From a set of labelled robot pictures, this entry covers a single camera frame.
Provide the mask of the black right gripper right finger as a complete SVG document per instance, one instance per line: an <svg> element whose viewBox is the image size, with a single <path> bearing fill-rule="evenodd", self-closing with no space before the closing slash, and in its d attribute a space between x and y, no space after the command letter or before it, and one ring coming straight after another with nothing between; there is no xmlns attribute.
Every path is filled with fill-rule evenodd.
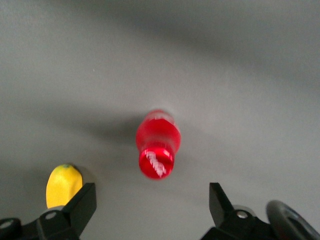
<svg viewBox="0 0 320 240"><path fill-rule="evenodd" d="M209 210L214 222L203 240L270 240L271 226L245 209L236 209L218 182L209 184Z"/></svg>

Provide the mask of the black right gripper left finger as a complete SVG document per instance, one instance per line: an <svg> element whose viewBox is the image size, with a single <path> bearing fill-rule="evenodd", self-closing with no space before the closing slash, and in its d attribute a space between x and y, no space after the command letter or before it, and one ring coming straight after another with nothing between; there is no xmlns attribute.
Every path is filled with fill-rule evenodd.
<svg viewBox="0 0 320 240"><path fill-rule="evenodd" d="M38 238L79 240L96 208L96 185L86 183L62 209L48 210L36 220Z"/></svg>

